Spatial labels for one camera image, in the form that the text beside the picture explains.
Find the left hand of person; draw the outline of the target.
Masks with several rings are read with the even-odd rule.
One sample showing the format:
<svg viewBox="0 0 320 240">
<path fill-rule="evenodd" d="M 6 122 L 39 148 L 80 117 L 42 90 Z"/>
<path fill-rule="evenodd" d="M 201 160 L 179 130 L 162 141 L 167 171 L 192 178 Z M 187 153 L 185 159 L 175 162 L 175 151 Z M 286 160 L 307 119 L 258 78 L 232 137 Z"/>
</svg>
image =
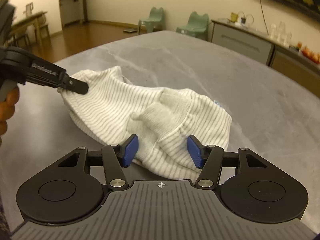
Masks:
<svg viewBox="0 0 320 240">
<path fill-rule="evenodd" d="M 18 87 L 12 89 L 4 102 L 1 102 L 0 110 L 0 136 L 4 135 L 8 130 L 7 120 L 15 113 L 15 105 L 19 101 L 20 90 Z"/>
</svg>

